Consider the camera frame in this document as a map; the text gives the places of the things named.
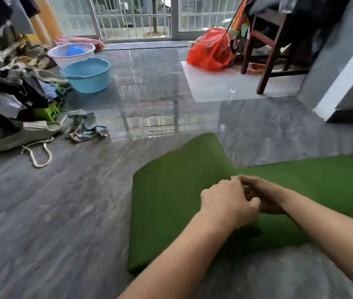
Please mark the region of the person's right hand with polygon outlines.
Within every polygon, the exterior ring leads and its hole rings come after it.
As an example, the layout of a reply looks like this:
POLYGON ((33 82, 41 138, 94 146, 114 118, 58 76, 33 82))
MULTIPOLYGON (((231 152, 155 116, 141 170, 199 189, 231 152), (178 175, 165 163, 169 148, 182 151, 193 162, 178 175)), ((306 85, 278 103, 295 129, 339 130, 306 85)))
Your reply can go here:
POLYGON ((286 215, 281 207, 280 199, 284 196, 284 190, 281 186, 267 181, 266 200, 261 200, 261 212, 273 215, 286 215))

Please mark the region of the person's left hand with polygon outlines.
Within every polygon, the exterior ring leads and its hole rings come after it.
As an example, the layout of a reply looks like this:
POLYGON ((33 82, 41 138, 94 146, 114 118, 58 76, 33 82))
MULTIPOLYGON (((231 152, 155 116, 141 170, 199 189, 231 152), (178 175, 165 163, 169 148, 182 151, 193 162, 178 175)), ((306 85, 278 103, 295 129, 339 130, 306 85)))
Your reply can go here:
POLYGON ((234 231, 252 224, 257 219, 247 217, 248 200, 238 176, 219 183, 201 192, 201 207, 198 214, 212 226, 234 231))

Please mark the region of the green cloth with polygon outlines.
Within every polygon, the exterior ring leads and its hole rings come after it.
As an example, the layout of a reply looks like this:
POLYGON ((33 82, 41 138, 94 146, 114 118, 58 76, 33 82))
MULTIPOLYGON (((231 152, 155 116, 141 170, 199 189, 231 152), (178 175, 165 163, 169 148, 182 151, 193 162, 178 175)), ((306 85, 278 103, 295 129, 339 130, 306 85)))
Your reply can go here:
POLYGON ((353 155, 234 168, 214 133, 201 134, 133 175, 127 270, 148 266, 200 209, 203 189, 244 174, 294 190, 353 218, 353 155))

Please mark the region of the person's left forearm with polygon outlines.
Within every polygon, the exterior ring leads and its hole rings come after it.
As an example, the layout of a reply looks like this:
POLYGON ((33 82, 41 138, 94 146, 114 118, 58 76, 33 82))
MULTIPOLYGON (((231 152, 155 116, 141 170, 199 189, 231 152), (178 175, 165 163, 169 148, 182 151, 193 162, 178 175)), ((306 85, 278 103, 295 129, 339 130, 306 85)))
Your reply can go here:
POLYGON ((186 299, 235 228, 227 213, 199 211, 176 240, 117 299, 186 299))

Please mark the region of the person's right forearm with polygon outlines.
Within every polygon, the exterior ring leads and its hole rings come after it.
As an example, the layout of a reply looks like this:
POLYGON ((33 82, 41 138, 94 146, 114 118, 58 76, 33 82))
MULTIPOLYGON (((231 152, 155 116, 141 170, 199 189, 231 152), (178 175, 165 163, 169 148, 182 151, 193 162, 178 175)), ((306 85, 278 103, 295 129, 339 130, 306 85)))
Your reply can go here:
POLYGON ((353 281, 353 218, 289 189, 281 197, 286 215, 353 281))

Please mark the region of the white floor mat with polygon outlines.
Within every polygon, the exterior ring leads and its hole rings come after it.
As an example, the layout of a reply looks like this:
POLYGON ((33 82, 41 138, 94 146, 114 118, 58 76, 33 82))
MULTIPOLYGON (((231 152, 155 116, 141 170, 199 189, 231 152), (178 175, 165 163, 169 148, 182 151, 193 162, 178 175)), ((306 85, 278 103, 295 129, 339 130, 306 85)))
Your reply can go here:
POLYGON ((196 103, 294 96, 305 78, 305 75, 270 78, 264 94, 258 95, 260 75, 241 75, 239 67, 208 72, 186 61, 181 61, 181 65, 196 103))

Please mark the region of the red plastic bag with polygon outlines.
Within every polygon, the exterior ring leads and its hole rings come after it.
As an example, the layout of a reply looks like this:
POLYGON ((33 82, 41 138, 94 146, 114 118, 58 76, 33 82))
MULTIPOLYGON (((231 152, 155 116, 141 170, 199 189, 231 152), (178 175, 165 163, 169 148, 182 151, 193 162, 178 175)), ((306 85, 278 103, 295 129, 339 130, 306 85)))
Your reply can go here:
POLYGON ((224 69, 233 59, 230 37, 224 28, 207 30, 190 48, 187 64, 209 72, 224 69))

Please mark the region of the dark red wooden chair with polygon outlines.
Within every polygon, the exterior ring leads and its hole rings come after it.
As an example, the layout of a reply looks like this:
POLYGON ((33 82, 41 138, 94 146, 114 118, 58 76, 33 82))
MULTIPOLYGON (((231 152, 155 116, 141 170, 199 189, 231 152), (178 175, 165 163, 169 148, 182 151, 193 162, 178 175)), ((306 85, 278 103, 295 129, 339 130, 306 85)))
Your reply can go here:
POLYGON ((299 70, 289 70, 292 63, 294 54, 297 51, 302 35, 295 37, 291 43, 292 47, 290 49, 290 54, 286 60, 284 68, 282 71, 273 72, 273 68, 276 60, 281 54, 282 41, 288 34, 288 30, 293 25, 295 18, 294 14, 280 13, 273 9, 268 9, 262 13, 255 14, 254 20, 250 26, 250 34, 248 42, 245 45, 244 59, 241 66, 241 74, 245 75, 248 71, 248 66, 252 58, 252 52, 254 49, 254 43, 260 41, 265 45, 270 46, 271 50, 267 58, 264 72, 261 75, 256 94, 262 95, 266 88, 266 85, 270 78, 280 77, 280 76, 294 76, 294 75, 306 75, 310 71, 309 68, 299 69, 299 70), (267 34, 262 34, 260 31, 256 30, 256 24, 258 21, 263 20, 270 24, 276 25, 278 31, 274 38, 269 37, 267 34))

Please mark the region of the dark clothes on chair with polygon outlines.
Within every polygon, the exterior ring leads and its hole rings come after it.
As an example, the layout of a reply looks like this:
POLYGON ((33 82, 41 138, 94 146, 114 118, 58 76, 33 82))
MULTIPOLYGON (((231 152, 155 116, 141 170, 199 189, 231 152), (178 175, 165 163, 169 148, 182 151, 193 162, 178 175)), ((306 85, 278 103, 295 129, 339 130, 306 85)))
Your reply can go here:
POLYGON ((282 47, 295 39, 305 48, 311 48, 315 59, 323 48, 331 30, 339 23, 350 0, 248 0, 244 12, 252 24, 254 16, 266 10, 287 14, 287 33, 282 47))

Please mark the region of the blue plastic basin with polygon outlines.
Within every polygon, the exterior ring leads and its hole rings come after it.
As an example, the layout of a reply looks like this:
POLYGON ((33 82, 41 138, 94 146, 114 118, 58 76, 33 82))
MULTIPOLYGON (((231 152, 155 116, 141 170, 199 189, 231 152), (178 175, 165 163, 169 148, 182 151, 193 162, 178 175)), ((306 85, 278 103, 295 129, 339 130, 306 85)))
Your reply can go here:
POLYGON ((74 62, 59 71, 80 93, 91 94, 105 90, 112 82, 112 65, 99 57, 74 62))

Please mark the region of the blue item in basin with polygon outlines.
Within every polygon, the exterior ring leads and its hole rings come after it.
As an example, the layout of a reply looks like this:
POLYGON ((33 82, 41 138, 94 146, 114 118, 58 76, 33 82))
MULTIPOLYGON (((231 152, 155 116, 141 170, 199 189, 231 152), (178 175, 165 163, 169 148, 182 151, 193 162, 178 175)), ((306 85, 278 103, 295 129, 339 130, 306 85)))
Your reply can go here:
POLYGON ((77 56, 77 55, 82 55, 84 53, 86 53, 86 51, 83 48, 81 48, 79 45, 71 44, 67 47, 67 50, 64 56, 67 56, 67 57, 77 56))

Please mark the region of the pink plastic basin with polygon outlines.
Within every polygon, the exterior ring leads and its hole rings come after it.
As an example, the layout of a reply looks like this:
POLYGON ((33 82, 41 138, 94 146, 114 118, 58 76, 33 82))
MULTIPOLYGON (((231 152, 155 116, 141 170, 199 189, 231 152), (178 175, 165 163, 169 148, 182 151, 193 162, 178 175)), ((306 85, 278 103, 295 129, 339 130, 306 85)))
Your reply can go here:
POLYGON ((105 45, 99 39, 83 38, 83 37, 70 37, 70 36, 57 36, 54 39, 57 46, 70 44, 70 43, 89 43, 95 46, 95 52, 104 50, 105 45))

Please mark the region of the white plastic basin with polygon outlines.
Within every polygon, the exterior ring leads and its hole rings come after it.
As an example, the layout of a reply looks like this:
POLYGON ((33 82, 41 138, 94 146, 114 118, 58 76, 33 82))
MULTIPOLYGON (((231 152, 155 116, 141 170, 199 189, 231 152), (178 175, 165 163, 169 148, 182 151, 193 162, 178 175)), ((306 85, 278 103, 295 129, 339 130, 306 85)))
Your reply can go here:
POLYGON ((60 46, 51 48, 50 50, 47 51, 47 55, 55 61, 55 63, 58 65, 59 68, 63 69, 72 63, 94 57, 94 52, 95 52, 95 46, 93 44, 70 43, 70 44, 60 45, 60 46), (67 50, 67 47, 71 44, 79 45, 81 48, 83 48, 86 51, 86 53, 82 55, 70 56, 70 57, 64 56, 67 50))

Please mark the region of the pile of mixed clothes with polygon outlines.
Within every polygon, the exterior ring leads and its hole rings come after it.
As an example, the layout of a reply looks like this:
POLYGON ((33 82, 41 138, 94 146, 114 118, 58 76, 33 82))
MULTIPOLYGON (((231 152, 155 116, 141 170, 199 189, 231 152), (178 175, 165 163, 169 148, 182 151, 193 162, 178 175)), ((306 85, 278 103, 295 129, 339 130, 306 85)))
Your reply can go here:
POLYGON ((24 122, 38 121, 34 109, 65 98, 70 83, 47 68, 53 61, 42 45, 6 26, 0 36, 0 140, 17 133, 24 122))

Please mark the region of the yellow curtain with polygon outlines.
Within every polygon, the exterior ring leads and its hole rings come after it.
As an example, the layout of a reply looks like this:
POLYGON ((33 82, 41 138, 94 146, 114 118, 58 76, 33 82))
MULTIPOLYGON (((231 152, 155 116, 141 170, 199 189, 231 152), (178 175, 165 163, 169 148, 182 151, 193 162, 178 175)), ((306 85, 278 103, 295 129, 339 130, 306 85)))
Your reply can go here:
POLYGON ((40 13, 30 18, 30 23, 40 42, 52 46, 56 37, 63 35, 59 23, 48 0, 34 0, 34 2, 40 13))

